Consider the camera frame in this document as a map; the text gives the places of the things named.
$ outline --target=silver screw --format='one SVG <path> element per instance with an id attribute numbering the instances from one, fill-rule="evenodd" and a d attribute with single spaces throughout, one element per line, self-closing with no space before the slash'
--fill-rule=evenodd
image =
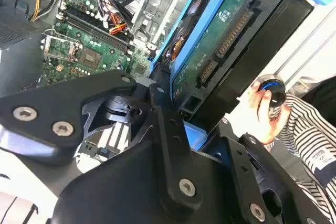
<path id="1" fill-rule="evenodd" d="M 124 82 L 130 83 L 131 80 L 129 78 L 127 78 L 126 76 L 121 77 L 121 80 L 123 80 Z"/>
<path id="2" fill-rule="evenodd" d="M 248 139 L 250 139 L 251 143 L 253 143 L 253 144 L 257 143 L 257 141 L 251 136 L 249 136 Z"/>
<path id="3" fill-rule="evenodd" d="M 53 124 L 52 131 L 58 136 L 70 136 L 74 127 L 68 122 L 59 121 Z"/>
<path id="4" fill-rule="evenodd" d="M 37 117 L 37 112 L 31 107 L 17 107 L 13 111 L 13 116 L 20 121 L 29 122 Z"/>
<path id="5" fill-rule="evenodd" d="M 188 197 L 193 197 L 196 194 L 196 188 L 194 184 L 187 178 L 182 178 L 179 183 L 180 190 Z"/>
<path id="6" fill-rule="evenodd" d="M 312 219 L 310 219 L 310 218 L 307 218 L 307 222 L 308 222 L 308 224 L 316 224 L 316 222 L 315 221 L 313 221 Z"/>
<path id="7" fill-rule="evenodd" d="M 259 207 L 257 204 L 252 203 L 250 205 L 250 210 L 251 213 L 253 214 L 254 217 L 257 218 L 260 222 L 264 222 L 266 217 L 264 211 Z"/>
<path id="8" fill-rule="evenodd" d="M 156 89 L 159 90 L 161 93 L 164 93 L 164 90 L 162 88 L 157 87 Z"/>

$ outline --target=hand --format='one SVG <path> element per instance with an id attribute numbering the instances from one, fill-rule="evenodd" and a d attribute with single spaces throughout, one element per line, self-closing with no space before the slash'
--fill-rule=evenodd
<path id="1" fill-rule="evenodd" d="M 255 82 L 248 92 L 247 121 L 249 134 L 256 137 L 262 144 L 271 143 L 286 125 L 290 108 L 284 103 L 280 107 L 277 118 L 269 118 L 269 104 L 272 93 L 269 90 L 258 91 L 260 82 Z"/>

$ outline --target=striped shirt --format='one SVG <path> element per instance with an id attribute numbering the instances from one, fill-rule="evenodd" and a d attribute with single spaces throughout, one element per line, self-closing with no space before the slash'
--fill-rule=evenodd
<path id="1" fill-rule="evenodd" d="M 298 186 L 332 223 L 336 223 L 336 129 L 310 104 L 287 95 L 291 113 L 276 137 L 293 155 L 301 158 L 310 181 Z M 275 110 L 271 118 L 276 117 Z"/>

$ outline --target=fingers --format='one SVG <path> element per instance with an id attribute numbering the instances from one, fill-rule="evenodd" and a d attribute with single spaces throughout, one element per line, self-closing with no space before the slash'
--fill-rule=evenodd
<path id="1" fill-rule="evenodd" d="M 262 98 L 264 97 L 266 90 L 260 90 L 251 97 L 250 99 L 250 108 L 255 111 L 256 115 L 258 114 L 258 108 Z"/>
<path id="2" fill-rule="evenodd" d="M 256 81 L 255 83 L 252 84 L 251 89 L 248 91 L 248 101 L 249 102 L 251 101 L 254 94 L 258 92 L 259 86 L 260 86 L 259 81 Z"/>
<path id="3" fill-rule="evenodd" d="M 259 122 L 265 127 L 269 125 L 269 104 L 271 102 L 272 92 L 267 90 L 261 99 L 258 110 Z"/>
<path id="4" fill-rule="evenodd" d="M 282 128 L 285 127 L 288 117 L 290 115 L 290 107 L 288 107 L 285 103 L 280 107 L 280 114 L 276 119 L 276 131 L 277 134 L 280 133 Z"/>

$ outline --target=green circuit board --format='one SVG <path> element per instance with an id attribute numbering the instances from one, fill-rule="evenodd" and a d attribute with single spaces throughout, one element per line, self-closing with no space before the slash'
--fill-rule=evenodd
<path id="1" fill-rule="evenodd" d="M 82 12 L 97 13 L 97 2 L 96 0 L 66 0 L 67 6 L 71 6 Z"/>
<path id="2" fill-rule="evenodd" d="M 173 99 L 180 104 L 195 88 L 197 77 L 205 61 L 213 54 L 216 45 L 226 34 L 245 0 L 225 0 L 202 37 L 173 81 Z"/>
<path id="3" fill-rule="evenodd" d="M 86 10 L 83 7 L 91 12 L 97 12 L 94 0 L 66 0 L 66 3 L 67 6 L 81 12 Z M 41 86 L 112 69 L 125 71 L 135 79 L 149 76 L 151 62 L 148 60 L 148 53 L 140 48 L 136 47 L 133 54 L 128 55 L 66 21 L 60 22 L 58 19 L 55 19 L 55 31 L 79 41 L 80 46 L 72 52 L 70 42 L 50 40 L 48 50 L 45 53 Z"/>

